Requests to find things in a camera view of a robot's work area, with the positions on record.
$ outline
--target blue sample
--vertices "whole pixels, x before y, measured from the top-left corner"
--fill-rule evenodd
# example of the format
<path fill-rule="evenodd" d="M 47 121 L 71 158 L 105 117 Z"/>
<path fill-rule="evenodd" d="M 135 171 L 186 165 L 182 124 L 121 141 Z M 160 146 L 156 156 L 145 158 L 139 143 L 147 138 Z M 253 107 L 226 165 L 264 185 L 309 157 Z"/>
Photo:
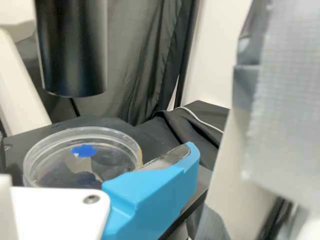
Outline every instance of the blue sample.
<path fill-rule="evenodd" d="M 72 148 L 72 154 L 78 154 L 78 158 L 89 158 L 97 153 L 97 149 L 93 145 L 82 144 L 81 146 L 75 146 Z"/>
<path fill-rule="evenodd" d="M 157 240 L 179 216 L 197 187 L 200 152 L 160 170 L 124 173 L 102 184 L 111 200 L 103 240 Z"/>

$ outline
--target petri dish lid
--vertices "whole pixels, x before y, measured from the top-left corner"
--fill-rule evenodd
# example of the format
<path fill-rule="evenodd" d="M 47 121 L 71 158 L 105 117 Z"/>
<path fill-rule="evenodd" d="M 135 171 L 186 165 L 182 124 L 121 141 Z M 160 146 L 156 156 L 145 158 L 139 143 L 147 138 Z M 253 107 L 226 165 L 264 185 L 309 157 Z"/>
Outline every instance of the petri dish lid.
<path fill-rule="evenodd" d="M 23 161 L 27 187 L 96 188 L 142 166 L 142 151 L 127 134 L 106 127 L 77 127 L 36 143 Z"/>

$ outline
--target gray textured material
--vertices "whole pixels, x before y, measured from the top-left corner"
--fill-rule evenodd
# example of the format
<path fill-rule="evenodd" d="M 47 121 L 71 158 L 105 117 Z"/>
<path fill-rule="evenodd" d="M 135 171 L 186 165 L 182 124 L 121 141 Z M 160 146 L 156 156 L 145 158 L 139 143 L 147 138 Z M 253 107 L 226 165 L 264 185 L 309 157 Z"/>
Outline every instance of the gray textured material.
<path fill-rule="evenodd" d="M 244 176 L 318 209 L 320 1 L 275 0 L 270 9 Z"/>
<path fill-rule="evenodd" d="M 220 215 L 206 204 L 203 206 L 195 240 L 231 240 Z"/>

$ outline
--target black fabric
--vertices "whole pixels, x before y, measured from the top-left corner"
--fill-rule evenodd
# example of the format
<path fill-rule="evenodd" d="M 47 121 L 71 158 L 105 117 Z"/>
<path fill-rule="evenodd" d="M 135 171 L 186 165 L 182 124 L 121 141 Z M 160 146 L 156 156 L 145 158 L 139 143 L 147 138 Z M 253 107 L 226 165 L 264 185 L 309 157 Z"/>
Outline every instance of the black fabric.
<path fill-rule="evenodd" d="M 195 101 L 185 106 L 200 120 L 224 130 L 229 110 L 202 101 Z M 197 145 L 201 153 L 200 164 L 213 170 L 222 134 L 198 122 L 184 109 L 160 111 L 156 114 L 166 121 L 167 126 L 180 144 L 191 141 Z"/>

